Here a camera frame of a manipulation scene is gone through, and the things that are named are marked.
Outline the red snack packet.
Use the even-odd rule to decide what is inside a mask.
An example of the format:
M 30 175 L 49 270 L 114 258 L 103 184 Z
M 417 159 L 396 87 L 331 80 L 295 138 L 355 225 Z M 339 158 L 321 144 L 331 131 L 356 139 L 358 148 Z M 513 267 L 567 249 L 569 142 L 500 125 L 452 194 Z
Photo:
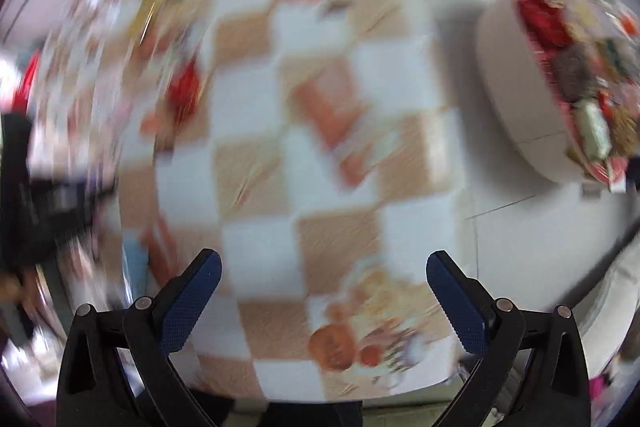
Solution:
M 194 58 L 171 78 L 166 90 L 166 104 L 175 124 L 182 124 L 198 110 L 202 82 Z

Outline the round white snack tray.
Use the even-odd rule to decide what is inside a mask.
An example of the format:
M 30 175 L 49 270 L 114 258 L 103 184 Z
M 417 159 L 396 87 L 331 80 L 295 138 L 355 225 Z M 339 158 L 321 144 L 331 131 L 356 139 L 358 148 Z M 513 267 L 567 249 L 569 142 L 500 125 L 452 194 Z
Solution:
M 639 153 L 639 20 L 608 0 L 495 0 L 476 56 L 506 133 L 541 176 L 622 191 Z

